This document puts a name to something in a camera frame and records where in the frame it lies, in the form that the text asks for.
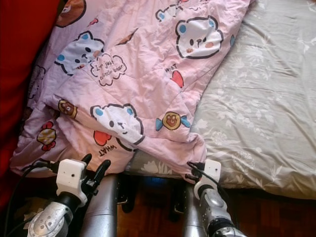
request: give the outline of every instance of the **bear ear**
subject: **bear ear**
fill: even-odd
[[[126,106],[124,106],[124,109],[129,115],[136,116],[135,110],[134,110],[134,108],[132,106],[126,105]]]
[[[65,60],[65,56],[63,54],[59,54],[57,57],[58,61],[64,61]]]
[[[67,12],[69,12],[70,10],[71,10],[70,5],[68,5],[68,6],[65,5],[65,7],[64,7],[64,9],[61,11],[61,13],[67,13]]]
[[[210,27],[216,27],[216,23],[212,18],[208,19],[208,23],[209,23]]]
[[[180,21],[177,25],[177,33],[179,35],[184,35],[187,31],[187,26],[185,21]]]
[[[103,111],[99,105],[96,105],[90,108],[90,114],[93,118],[97,118],[103,115]]]
[[[90,32],[85,32],[80,36],[82,40],[92,40],[92,35]]]
[[[159,10],[156,12],[156,18],[159,20],[159,21],[163,21],[165,19],[165,14],[163,11]]]

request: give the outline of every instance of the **red pillow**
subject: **red pillow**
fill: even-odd
[[[59,1],[0,1],[0,177],[17,145],[32,62],[52,30]]]

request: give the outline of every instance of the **red heart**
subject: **red heart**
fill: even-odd
[[[51,121],[48,121],[47,123],[45,123],[42,126],[42,129],[46,129],[46,128],[52,128],[54,126],[54,124]]]
[[[111,135],[105,133],[105,132],[100,132],[100,131],[94,131],[93,133],[93,138],[99,146],[104,146],[108,140],[111,139]]]
[[[183,84],[184,84],[183,78],[178,71],[173,71],[171,80],[173,80],[175,83],[177,83],[180,86],[180,88],[183,87]]]
[[[94,18],[94,19],[89,23],[88,26],[91,26],[91,25],[93,25],[93,24],[95,24],[95,23],[98,23],[98,22],[99,22],[98,18]]]

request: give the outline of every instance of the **mattress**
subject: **mattress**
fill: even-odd
[[[221,184],[316,199],[316,1],[257,0],[205,90],[193,132]],[[138,151],[127,173],[179,177]]]

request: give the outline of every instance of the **wrinkled blanket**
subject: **wrinkled blanket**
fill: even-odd
[[[90,169],[110,159],[119,173],[141,149],[190,174],[187,162],[206,158],[190,132],[196,106],[249,4],[68,1],[35,66],[11,169],[92,153]]]

